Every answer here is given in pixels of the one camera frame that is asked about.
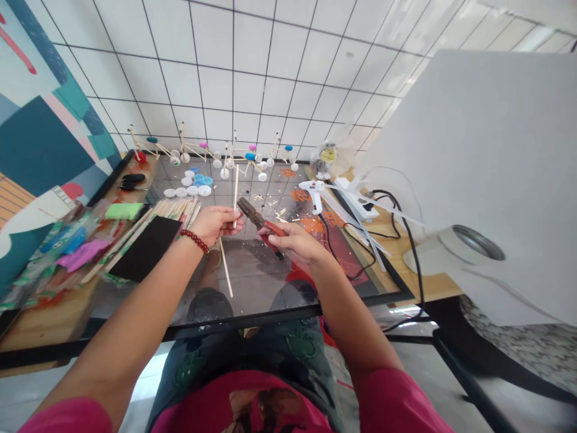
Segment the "table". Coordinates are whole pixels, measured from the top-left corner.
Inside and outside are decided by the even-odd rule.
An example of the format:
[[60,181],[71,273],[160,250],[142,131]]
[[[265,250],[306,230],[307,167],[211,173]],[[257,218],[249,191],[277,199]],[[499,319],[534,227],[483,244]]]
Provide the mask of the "table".
[[[191,158],[189,164],[175,167],[168,162],[168,158],[163,156],[157,166],[157,175],[145,198],[147,202],[154,203],[163,199],[165,189],[181,187],[180,180],[190,166],[197,167],[200,173],[205,176],[211,175],[214,179],[213,194],[199,199],[202,206],[233,205],[233,177],[231,176],[228,180],[220,179],[219,169],[215,169],[209,162]],[[356,273],[362,266],[370,263],[370,256],[354,241],[343,235],[335,215],[325,214],[328,221],[326,228],[318,218],[310,215],[311,202],[307,199],[308,193],[297,189],[298,183],[308,180],[310,175],[310,172],[305,171],[305,167],[301,165],[298,171],[293,172],[287,164],[277,162],[272,172],[270,170],[267,172],[269,173],[267,182],[259,182],[258,173],[249,167],[246,177],[241,175],[239,197],[247,198],[255,208],[261,210],[267,220],[277,221],[279,216],[287,221],[300,219],[297,222],[303,224],[322,242],[326,242],[323,232],[328,230],[331,244],[338,252],[343,268],[349,274]],[[234,317],[213,319],[192,317],[189,314],[188,309],[194,297],[194,288],[199,286],[204,269],[204,262],[201,262],[177,307],[171,326],[164,337],[165,340],[249,328],[275,321],[320,314],[320,307],[315,299],[286,296],[284,292],[281,293],[281,298],[278,297],[280,289],[284,286],[303,284],[303,281],[307,279],[306,269],[304,269],[304,274],[298,272],[289,257],[279,261],[271,250],[255,239],[255,227],[250,223],[246,227],[246,231],[241,232],[239,236],[223,239],[234,297],[231,298],[228,294],[222,267],[216,270],[211,278],[214,288],[226,294]],[[369,228],[372,231],[392,233],[388,213],[381,212],[380,217],[373,220]],[[402,281],[401,287],[397,285],[393,275],[390,272],[382,272],[378,265],[368,268],[352,282],[353,287],[368,305],[408,301],[415,298],[414,294],[418,296],[417,276],[404,265],[401,258],[401,255],[410,248],[409,240],[404,230],[401,228],[399,230],[403,235],[400,240],[383,239],[379,242],[391,252],[392,258],[389,261],[394,268],[392,271],[396,271],[406,285]],[[459,288],[446,275],[425,277],[424,282],[427,299],[460,294]],[[70,306],[70,313],[63,306],[59,306],[56,310],[25,312],[15,324],[16,327],[11,329],[6,338],[0,342],[0,367],[21,365],[20,362],[23,359],[25,360],[23,362],[31,364],[50,358],[50,363],[5,370],[0,374],[50,368],[55,365],[54,359],[77,356],[135,286],[135,283],[130,282],[122,287],[116,287],[112,283],[101,281],[98,289],[95,290],[95,282],[86,293],[67,294],[65,305]],[[53,346],[49,352],[46,348],[39,348],[36,351],[1,353],[63,342],[70,343]]]
[[[131,159],[131,155],[127,156],[125,160],[127,165],[119,173],[117,179],[121,179],[124,175],[130,173],[142,173],[145,174],[147,179],[141,186],[149,188],[156,175],[157,161],[149,156],[145,164],[139,165],[134,159]],[[104,198],[110,201],[120,200],[125,203],[139,203],[144,201],[146,195],[146,191],[134,190],[126,192],[113,186]],[[61,302],[53,307],[22,311],[0,340],[0,353],[54,345],[80,338],[90,317],[94,293],[99,283],[100,278],[96,276],[82,290],[70,290],[64,293]],[[57,366],[59,366],[57,362],[50,361],[0,370],[0,377],[46,370]]]

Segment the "pliers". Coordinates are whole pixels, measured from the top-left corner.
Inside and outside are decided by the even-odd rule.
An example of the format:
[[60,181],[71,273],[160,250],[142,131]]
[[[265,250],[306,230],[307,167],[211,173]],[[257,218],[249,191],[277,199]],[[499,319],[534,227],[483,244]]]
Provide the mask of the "pliers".
[[[241,197],[239,199],[239,201],[236,202],[236,204],[238,204],[239,209],[242,210],[242,212],[244,212],[244,214],[247,216],[247,218],[255,225],[257,226],[257,230],[262,229],[263,227],[266,227],[267,229],[269,229],[270,231],[272,231],[272,233],[274,233],[277,236],[286,236],[286,233],[284,233],[284,231],[282,231],[282,229],[280,229],[280,227],[278,227],[276,224],[270,222],[270,221],[266,221],[263,216],[257,212],[257,210],[254,208],[253,205],[251,205],[247,199],[245,199],[244,197]],[[275,247],[273,244],[270,243],[269,241],[269,234],[267,233],[265,235],[262,235],[261,237],[263,238],[264,243],[272,250],[274,251],[274,253],[276,254],[276,256],[278,257],[279,260],[284,260],[284,256],[282,255],[282,253],[278,250],[277,247]]]

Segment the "popsicle stick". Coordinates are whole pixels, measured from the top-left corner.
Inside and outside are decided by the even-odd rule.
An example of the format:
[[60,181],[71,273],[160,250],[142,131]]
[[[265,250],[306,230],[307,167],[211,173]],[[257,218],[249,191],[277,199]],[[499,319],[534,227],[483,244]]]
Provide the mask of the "popsicle stick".
[[230,297],[232,298],[233,297],[233,288],[230,285],[230,277],[228,276],[227,257],[224,255],[224,247],[222,246],[222,238],[218,238],[218,241],[221,243],[222,264],[224,265],[224,272],[227,275],[228,293],[230,293]]
[[[234,181],[234,211],[236,212],[236,197],[239,193],[239,167],[236,167],[236,179]],[[236,220],[234,220],[233,222],[233,229],[236,229]]]

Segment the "electrical cable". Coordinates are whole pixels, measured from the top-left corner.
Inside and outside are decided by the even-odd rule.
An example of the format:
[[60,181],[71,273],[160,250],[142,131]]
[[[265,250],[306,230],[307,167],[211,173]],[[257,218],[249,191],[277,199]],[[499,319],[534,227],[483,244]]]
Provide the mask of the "electrical cable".
[[[403,211],[401,209],[400,204],[398,203],[398,200],[390,192],[385,191],[384,189],[372,190],[372,193],[374,193],[374,194],[377,192],[379,192],[381,194],[386,194],[393,201],[393,203],[397,205],[397,209],[399,209],[401,212]],[[384,333],[390,332],[393,329],[396,329],[399,326],[404,325],[405,323],[412,322],[416,319],[419,319],[423,315],[423,311],[425,308],[425,296],[424,296],[424,291],[423,291],[423,276],[421,275],[421,264],[419,263],[419,258],[417,256],[417,250],[415,248],[415,241],[413,240],[413,234],[411,232],[411,228],[409,227],[409,223],[407,223],[407,220],[404,218],[403,218],[403,223],[405,224],[405,228],[407,229],[407,235],[409,235],[409,241],[411,242],[411,250],[413,251],[413,256],[415,257],[415,266],[417,267],[417,278],[419,281],[419,296],[421,297],[421,299],[418,303],[419,312],[417,314],[415,314],[414,316],[407,318],[407,319],[404,319],[404,320],[400,321],[399,323],[396,323],[395,325],[385,329],[383,331]]]

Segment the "black cable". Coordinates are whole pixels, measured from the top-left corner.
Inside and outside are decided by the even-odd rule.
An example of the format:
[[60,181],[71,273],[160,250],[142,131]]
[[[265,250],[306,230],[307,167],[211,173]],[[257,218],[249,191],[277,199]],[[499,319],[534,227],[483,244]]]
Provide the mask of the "black cable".
[[[389,196],[389,198],[394,202],[394,204],[397,205],[397,209],[402,212],[403,209],[401,209],[400,204],[398,203],[397,199],[395,198],[394,195],[392,195],[390,192],[385,191],[384,189],[374,189],[372,190],[372,193],[381,193],[381,194],[386,194],[387,196]],[[419,258],[417,256],[417,250],[415,249],[415,241],[413,240],[413,234],[411,233],[411,228],[409,227],[409,223],[407,223],[407,220],[403,218],[403,223],[405,224],[405,228],[407,229],[407,234],[409,235],[409,241],[411,242],[411,250],[413,251],[413,256],[415,257],[415,266],[417,267],[417,277],[418,277],[418,281],[419,281],[419,296],[421,297],[421,300],[419,301],[419,312],[417,314],[415,314],[415,316],[411,317],[411,318],[407,318],[405,320],[400,321],[399,323],[385,329],[383,332],[387,333],[392,331],[393,329],[398,328],[400,325],[403,325],[407,322],[412,322],[418,318],[420,318],[423,315],[423,311],[425,308],[425,296],[424,296],[424,292],[423,292],[423,276],[421,275],[421,264],[419,263]]]
[[[330,238],[330,236],[329,236],[329,226],[327,225],[327,223],[326,223],[326,221],[325,221],[322,213],[319,214],[319,217],[320,217],[320,220],[323,221],[323,224],[325,225],[326,243],[329,244],[329,249],[331,250],[332,256],[335,258],[336,261],[338,261],[337,255],[336,255],[335,252],[332,250],[331,238]],[[361,270],[360,270],[354,277],[350,277],[349,275],[347,275],[346,272],[344,273],[344,275],[346,275],[346,277],[347,277],[349,280],[356,280],[358,277],[361,276],[361,274],[363,273],[363,271],[364,271],[365,269],[370,268],[371,266],[373,266],[374,263],[377,261],[377,259],[375,258],[373,252],[372,252],[371,250],[369,250],[367,247],[365,247],[365,245],[363,245],[361,241],[359,241],[359,240],[356,239],[353,235],[351,235],[351,234],[347,231],[347,229],[344,228],[344,226],[343,226],[343,230],[344,230],[345,233],[347,233],[347,235],[349,235],[357,244],[359,244],[360,246],[362,246],[362,247],[365,249],[365,251],[368,252],[368,253],[371,255],[371,257],[373,258],[373,261],[372,261],[369,265],[361,268]]]

